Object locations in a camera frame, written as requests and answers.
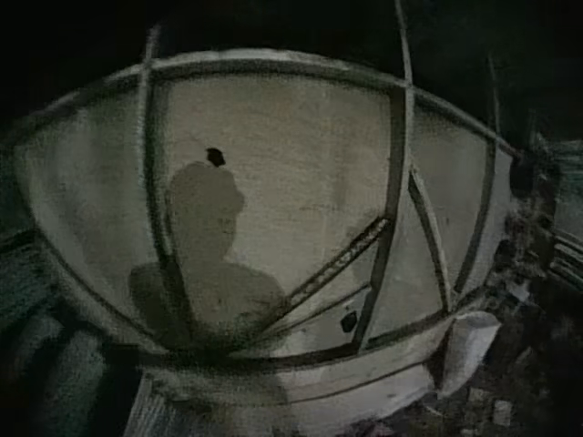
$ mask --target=white panel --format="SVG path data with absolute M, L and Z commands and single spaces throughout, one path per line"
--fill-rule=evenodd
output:
M 488 271 L 492 268 L 496 248 L 500 241 L 504 239 L 504 221 L 513 207 L 509 177 L 512 159 L 512 157 L 499 149 L 496 151 L 495 176 L 490 208 L 487 212 L 486 224 L 480 238 L 476 260 L 465 282 L 463 294 L 484 283 Z
M 388 417 L 417 401 L 434 388 L 431 374 L 415 366 L 323 399 L 283 404 L 275 407 L 231 407 L 221 415 L 230 435 L 272 436 L 299 431 L 303 436 L 361 435 L 346 433 L 358 421 Z
M 480 209 L 487 142 L 417 107 L 411 149 L 437 218 L 449 280 L 455 284 Z
M 424 319 L 442 309 L 435 265 L 415 206 L 407 192 L 401 207 L 371 338 Z
M 381 379 L 429 358 L 439 347 L 453 316 L 415 335 L 361 356 L 325 364 L 294 367 L 269 373 L 265 370 L 245 374 L 205 372 L 197 368 L 170 371 L 147 369 L 147 374 L 164 382 L 175 396 L 194 397 L 225 405 L 270 405 L 306 401 L 349 391 Z
M 16 153 L 51 243 L 94 291 L 145 324 L 128 285 L 134 269 L 155 260 L 135 123 L 135 94 L 103 99 L 44 127 Z
M 302 355 L 312 351 L 324 351 L 350 343 L 353 339 L 356 323 L 361 317 L 364 300 L 370 289 L 365 288 L 357 295 L 340 305 L 325 311 L 276 337 L 261 343 L 252 349 L 236 354 L 237 357 L 288 357 Z M 344 332 L 342 320 L 352 318 L 352 329 Z
M 365 250 L 347 269 L 343 270 L 334 278 L 334 280 L 322 287 L 320 291 L 311 296 L 298 308 L 280 319 L 267 332 L 280 330 L 299 320 L 305 320 L 314 312 L 332 306 L 334 303 L 368 284 L 371 280 L 377 249 L 378 244 L 373 243 L 370 248 Z
M 388 97 L 303 77 L 223 76 L 165 85 L 158 102 L 179 262 L 193 311 L 212 329 L 252 324 L 384 208 Z M 224 167 L 207 163 L 209 147 Z M 194 221 L 217 205 L 213 225 Z M 210 248 L 212 268 L 201 262 Z

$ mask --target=dark spot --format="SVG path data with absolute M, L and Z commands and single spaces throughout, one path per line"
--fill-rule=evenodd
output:
M 343 327 L 343 331 L 348 333 L 354 329 L 357 322 L 358 316 L 356 315 L 356 311 L 353 311 L 343 317 L 343 319 L 340 321 L 340 325 Z
M 215 167 L 227 164 L 222 152 L 215 147 L 207 148 L 207 160 Z

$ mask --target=metal bar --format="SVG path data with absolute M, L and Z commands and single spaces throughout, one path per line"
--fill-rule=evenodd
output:
M 500 95 L 498 94 L 498 82 L 496 78 L 496 66 L 492 54 L 488 54 L 488 73 L 490 75 L 490 87 L 492 88 L 492 101 L 490 103 L 490 117 L 497 135 L 501 133 L 500 119 Z
M 413 200 L 415 210 L 421 220 L 421 226 L 427 238 L 427 245 L 429 246 L 431 259 L 435 266 L 435 276 L 439 284 L 439 291 L 444 308 L 447 312 L 450 312 L 452 309 L 452 287 L 447 274 L 447 263 L 445 261 L 441 234 L 437 226 L 437 216 L 431 206 L 421 174 L 414 163 L 412 164 L 411 176 L 409 177 L 409 195 Z
M 425 330 L 432 329 L 436 324 L 445 322 L 455 317 L 456 314 L 464 314 L 469 310 L 474 310 L 485 296 L 485 289 L 479 289 L 463 299 L 463 305 L 456 309 L 454 314 L 447 314 L 445 311 L 438 311 L 436 314 L 429 316 L 427 319 L 411 323 L 398 330 L 383 334 L 371 340 L 367 348 L 360 351 L 359 357 L 375 353 L 380 349 L 386 348 L 398 341 L 406 340 Z M 353 343 L 345 344 L 338 348 L 326 351 L 308 352 L 302 355 L 282 358 L 237 358 L 221 356 L 220 360 L 213 362 L 216 366 L 215 371 L 260 371 L 276 372 L 281 370 L 297 370 L 298 366 L 307 369 L 331 365 L 338 362 L 352 360 L 357 348 Z M 150 368 L 192 368 L 204 364 L 204 356 L 199 351 L 179 351 L 168 354 L 159 354 L 152 352 L 139 352 L 139 362 L 144 367 Z
M 380 311 L 377 301 L 383 289 L 384 274 L 389 261 L 394 234 L 403 219 L 399 207 L 406 196 L 407 177 L 409 175 L 409 143 L 413 135 L 414 122 L 414 91 L 411 87 L 412 70 L 407 43 L 406 23 L 400 0 L 395 0 L 395 11 L 399 23 L 401 49 L 403 51 L 405 87 L 401 96 L 391 97 L 391 155 L 389 177 L 387 179 L 384 216 L 389 220 L 389 226 L 379 240 L 376 258 L 371 274 L 371 292 L 366 296 L 360 320 L 356 326 L 353 345 L 361 351 L 366 347 L 372 326 L 371 323 Z
M 154 105 L 152 66 L 157 51 L 158 40 L 159 26 L 156 25 L 150 30 L 148 35 L 138 86 L 138 177 L 140 186 L 144 187 L 146 191 L 149 234 L 154 244 L 154 250 L 158 258 L 158 265 L 166 291 L 161 298 L 166 301 L 169 311 L 173 315 L 174 331 L 184 341 L 190 342 L 194 331 L 190 302 L 181 280 L 177 278 L 179 270 L 173 268 L 173 254 L 175 251 L 168 244 L 171 238 L 166 235 L 166 220 L 162 218 L 162 209 L 159 204 L 157 190 L 156 149 L 154 147 L 152 132 L 154 126 L 152 120 Z
M 573 234 L 560 229 L 553 229 L 555 240 L 578 252 L 583 252 L 583 241 Z
M 464 262 L 459 270 L 457 279 L 455 280 L 454 290 L 457 293 L 462 293 L 464 290 L 467 278 L 474 267 L 478 249 L 480 247 L 480 240 L 486 226 L 486 219 L 488 211 L 490 210 L 490 203 L 492 202 L 492 189 L 494 187 L 495 178 L 495 164 L 496 164 L 496 146 L 488 143 L 486 155 L 486 173 L 484 174 L 484 181 L 482 185 L 482 197 L 480 200 L 480 209 L 477 213 L 476 225 L 474 232 L 470 239 L 470 244 L 465 254 Z
M 454 290 L 457 293 L 462 293 L 464 290 L 467 278 L 474 267 L 476 262 L 477 252 L 480 246 L 480 240 L 484 232 L 484 227 L 486 226 L 486 219 L 488 210 L 490 210 L 490 203 L 492 202 L 492 189 L 494 187 L 494 178 L 496 176 L 495 165 L 496 165 L 496 149 L 500 145 L 501 137 L 498 135 L 500 132 L 500 103 L 498 99 L 498 88 L 496 84 L 496 69 L 494 66 L 494 59 L 492 56 L 488 57 L 488 73 L 490 76 L 491 85 L 491 99 L 490 99 L 490 114 L 489 118 L 492 120 L 494 129 L 496 130 L 496 135 L 488 141 L 487 151 L 486 151 L 486 169 L 484 174 L 484 180 L 482 185 L 482 197 L 480 199 L 480 209 L 477 213 L 476 225 L 474 226 L 474 232 L 472 233 L 472 238 L 465 254 L 464 262 L 459 270 L 457 279 L 455 281 Z
M 366 66 L 290 50 L 266 48 L 233 49 L 223 52 L 195 52 L 154 62 L 161 78 L 269 73 L 313 76 L 386 91 L 404 88 L 402 78 Z
M 351 241 L 342 252 L 288 296 L 282 306 L 274 309 L 269 317 L 262 323 L 263 328 L 260 329 L 260 331 L 267 330 L 273 323 L 298 308 L 307 299 L 321 290 L 322 287 L 336 278 L 348 266 L 350 266 L 356 258 L 378 240 L 388 226 L 389 223 L 385 218 L 377 218 L 373 221 L 373 223 Z
M 347 302 L 348 300 L 351 300 L 352 298 L 354 298 L 355 296 L 357 296 L 361 293 L 365 293 L 365 292 L 369 292 L 369 291 L 370 291 L 370 286 L 368 284 L 363 284 L 361 287 L 358 287 L 352 293 L 334 301 L 330 305 L 326 305 L 325 307 L 320 308 L 319 310 L 315 311 L 314 313 L 312 313 L 312 314 L 310 314 L 310 315 L 308 315 L 300 320 L 297 320 L 293 323 L 290 323 L 289 325 L 279 327 L 278 329 L 268 331 L 268 332 L 266 332 L 266 334 L 264 336 L 260 335 L 257 340 L 250 343 L 250 346 L 253 346 L 253 345 L 258 344 L 258 343 L 263 343 L 265 341 L 268 341 L 268 340 L 271 340 L 274 338 L 279 338 L 283 335 L 286 335 L 288 332 L 290 332 L 294 328 L 297 328 L 298 326 L 300 326 L 304 323 L 307 323 L 308 321 L 311 321 L 318 316 L 323 315 L 325 312 L 327 312 L 329 310 L 333 310 L 334 308 L 337 308 L 337 307 L 343 305 L 345 302 Z
M 52 119 L 86 102 L 110 94 L 120 89 L 129 89 L 138 83 L 140 66 L 132 66 L 105 77 L 95 84 L 59 98 L 43 110 L 23 119 L 3 138 L 6 145 L 30 135 Z M 421 88 L 407 83 L 405 79 L 381 73 L 371 68 L 358 66 L 344 61 L 332 60 L 323 56 L 301 52 L 271 49 L 236 49 L 225 52 L 198 52 L 173 56 L 166 59 L 153 59 L 152 71 L 156 78 L 173 78 L 210 74 L 273 73 L 313 76 L 350 83 L 354 86 L 376 89 L 381 92 L 396 88 L 411 87 L 420 104 L 429 105 L 450 116 L 462 126 L 470 128 L 482 137 L 498 142 L 507 154 L 519 157 L 521 152 L 512 148 L 494 130 L 468 115 L 451 103 Z
M 491 141 L 495 141 L 497 146 L 508 155 L 518 158 L 522 156 L 521 151 L 516 150 L 515 148 L 510 146 L 503 138 L 501 138 L 496 132 L 494 132 L 484 123 L 468 115 L 460 108 L 455 107 L 447 100 L 443 100 L 441 97 L 435 96 L 420 88 L 415 89 L 415 96 L 418 97 L 417 98 L 418 102 L 426 103 L 430 107 L 437 108 L 445 115 L 450 116 L 452 119 L 461 122 L 463 126 L 470 128 L 480 136 L 486 137 Z

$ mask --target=dark background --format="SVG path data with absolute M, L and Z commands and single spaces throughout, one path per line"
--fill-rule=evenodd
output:
M 403 0 L 414 81 L 487 121 L 488 54 L 503 134 L 521 147 L 528 114 L 554 139 L 581 137 L 583 62 L 577 0 Z M 235 46 L 290 48 L 398 75 L 393 3 L 386 0 L 105 0 L 6 4 L 0 127 L 67 91 L 139 61 L 162 21 L 162 55 Z

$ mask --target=debris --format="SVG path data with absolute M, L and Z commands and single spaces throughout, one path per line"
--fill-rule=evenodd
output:
M 444 398 L 459 390 L 474 374 L 500 327 L 495 316 L 474 311 L 457 318 L 445 352 L 444 378 L 437 393 Z
M 501 400 L 495 401 L 492 422 L 495 425 L 508 428 L 512 422 L 512 402 Z

